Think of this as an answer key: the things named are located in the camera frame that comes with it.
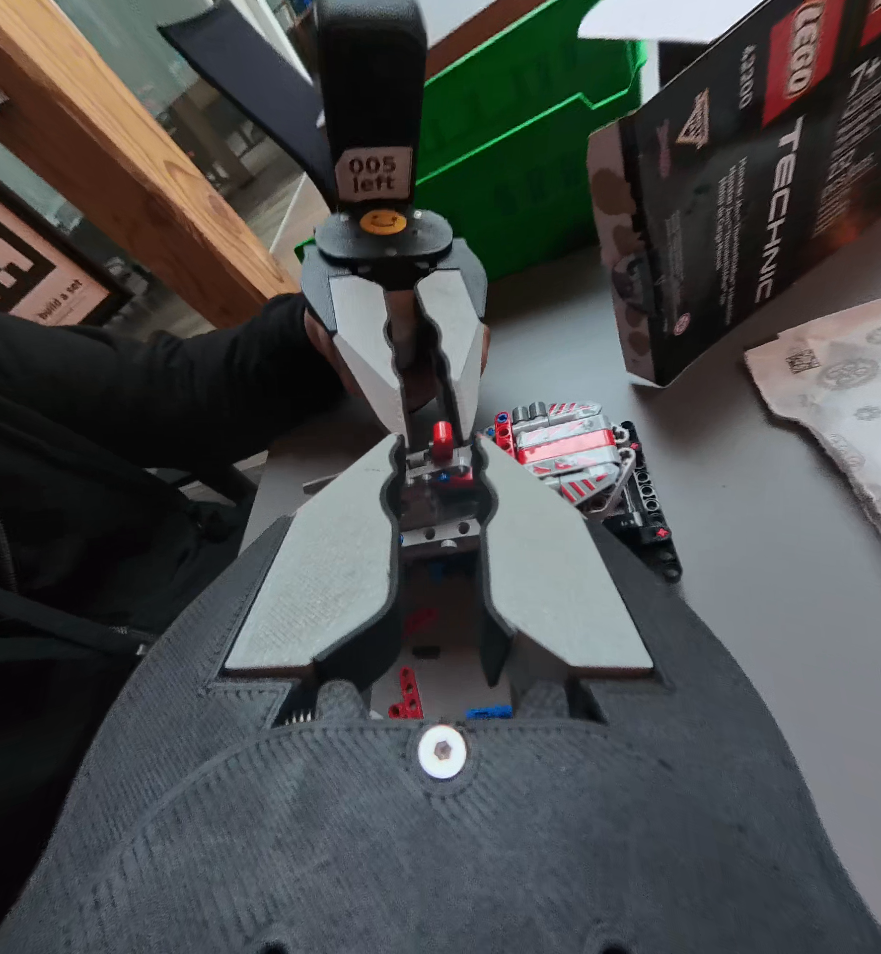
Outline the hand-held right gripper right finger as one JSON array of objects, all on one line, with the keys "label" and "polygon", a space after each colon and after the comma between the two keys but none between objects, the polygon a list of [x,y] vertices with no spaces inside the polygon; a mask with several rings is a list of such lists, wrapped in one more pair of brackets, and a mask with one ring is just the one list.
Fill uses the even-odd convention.
[{"label": "hand-held right gripper right finger", "polygon": [[583,516],[484,436],[475,485],[487,684],[649,677],[650,652]]}]

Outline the printed white paper bag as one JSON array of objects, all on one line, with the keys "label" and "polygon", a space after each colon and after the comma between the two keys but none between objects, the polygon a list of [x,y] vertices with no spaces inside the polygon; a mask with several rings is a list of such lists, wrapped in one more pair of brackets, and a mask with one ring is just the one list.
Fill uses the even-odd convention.
[{"label": "printed white paper bag", "polygon": [[881,536],[881,299],[744,353],[768,410],[816,438]]}]

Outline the black white marker board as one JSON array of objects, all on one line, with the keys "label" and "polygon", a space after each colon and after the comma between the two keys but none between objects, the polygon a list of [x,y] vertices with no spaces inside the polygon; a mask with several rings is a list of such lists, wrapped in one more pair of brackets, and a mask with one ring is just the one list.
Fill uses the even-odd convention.
[{"label": "black white marker board", "polygon": [[104,267],[0,181],[0,313],[46,327],[103,325],[133,300]]}]

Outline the person's left hand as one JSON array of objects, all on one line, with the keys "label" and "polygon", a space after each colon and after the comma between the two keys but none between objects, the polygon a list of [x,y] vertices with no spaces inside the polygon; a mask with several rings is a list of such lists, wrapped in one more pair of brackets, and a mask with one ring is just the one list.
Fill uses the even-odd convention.
[{"label": "person's left hand", "polygon": [[[308,306],[304,310],[304,328],[315,350],[334,368],[348,394],[370,406],[370,401],[344,362],[332,337]],[[421,410],[436,398],[434,364],[427,354],[425,340],[419,343],[411,364],[401,371],[401,390],[406,410],[409,412]]]}]

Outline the red T-shaped brick beam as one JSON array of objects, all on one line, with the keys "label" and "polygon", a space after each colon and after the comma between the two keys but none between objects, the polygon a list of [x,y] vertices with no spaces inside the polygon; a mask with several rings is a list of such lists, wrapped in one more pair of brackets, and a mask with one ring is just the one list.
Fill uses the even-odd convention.
[{"label": "red T-shaped brick beam", "polygon": [[399,670],[401,698],[388,708],[388,717],[392,720],[423,720],[423,703],[414,669],[402,666]]}]

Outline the black cardboard set box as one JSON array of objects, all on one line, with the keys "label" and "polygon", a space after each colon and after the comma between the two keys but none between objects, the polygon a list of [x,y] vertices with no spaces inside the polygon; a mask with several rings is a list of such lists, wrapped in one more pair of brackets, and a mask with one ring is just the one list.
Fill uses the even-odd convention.
[{"label": "black cardboard set box", "polygon": [[664,388],[881,218],[881,2],[753,5],[587,178],[625,370]]}]

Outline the green plastic bin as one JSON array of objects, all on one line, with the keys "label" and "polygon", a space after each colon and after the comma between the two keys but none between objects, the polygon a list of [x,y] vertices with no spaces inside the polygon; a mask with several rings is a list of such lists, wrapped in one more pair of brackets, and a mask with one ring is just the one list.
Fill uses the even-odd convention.
[{"label": "green plastic bin", "polygon": [[543,2],[425,82],[416,199],[489,280],[597,242],[592,133],[638,108],[644,44],[583,39],[595,2]]}]

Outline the grey red brick vehicle model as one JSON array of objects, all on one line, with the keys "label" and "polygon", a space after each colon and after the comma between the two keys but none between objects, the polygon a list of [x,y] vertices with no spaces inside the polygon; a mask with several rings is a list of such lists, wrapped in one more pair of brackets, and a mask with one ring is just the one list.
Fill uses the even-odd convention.
[{"label": "grey red brick vehicle model", "polygon": [[[680,581],[683,566],[634,423],[614,423],[596,402],[536,401],[498,413],[482,433],[666,582]],[[399,543],[412,561],[468,553],[479,535],[471,451],[456,442],[452,461],[438,466],[431,438],[407,453],[399,498]]]}]

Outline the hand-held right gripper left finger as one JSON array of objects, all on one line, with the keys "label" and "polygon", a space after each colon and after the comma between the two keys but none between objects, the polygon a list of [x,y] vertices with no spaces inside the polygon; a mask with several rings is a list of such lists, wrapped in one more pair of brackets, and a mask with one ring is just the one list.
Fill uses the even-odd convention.
[{"label": "hand-held right gripper left finger", "polygon": [[291,519],[224,661],[227,674],[369,689],[396,661],[405,448],[389,435]]}]

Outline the person's black clothing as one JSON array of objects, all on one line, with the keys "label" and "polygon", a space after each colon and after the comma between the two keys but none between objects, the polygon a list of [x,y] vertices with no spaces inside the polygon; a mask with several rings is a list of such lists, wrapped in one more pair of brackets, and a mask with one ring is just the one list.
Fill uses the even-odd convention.
[{"label": "person's black clothing", "polygon": [[137,662],[0,655],[0,924],[47,846],[82,758]]}]

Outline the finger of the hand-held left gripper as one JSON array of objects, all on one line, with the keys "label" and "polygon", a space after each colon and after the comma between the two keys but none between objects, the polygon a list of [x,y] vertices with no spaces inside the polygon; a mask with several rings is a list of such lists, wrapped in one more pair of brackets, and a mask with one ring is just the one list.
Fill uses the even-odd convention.
[{"label": "finger of the hand-held left gripper", "polygon": [[472,434],[482,377],[483,323],[459,270],[434,271],[418,282],[415,293],[434,333],[437,400],[457,434]]},{"label": "finger of the hand-held left gripper", "polygon": [[389,311],[375,282],[348,275],[329,280],[336,348],[382,426],[403,438],[409,422],[395,353],[388,337]]}]

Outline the black office chair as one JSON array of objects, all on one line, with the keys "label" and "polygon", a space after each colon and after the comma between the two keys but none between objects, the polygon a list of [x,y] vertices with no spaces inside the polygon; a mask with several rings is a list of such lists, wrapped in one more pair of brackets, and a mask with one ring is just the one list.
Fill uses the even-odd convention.
[{"label": "black office chair", "polygon": [[282,56],[231,2],[217,2],[158,32],[308,175],[330,209],[337,205],[334,161],[313,83]]}]

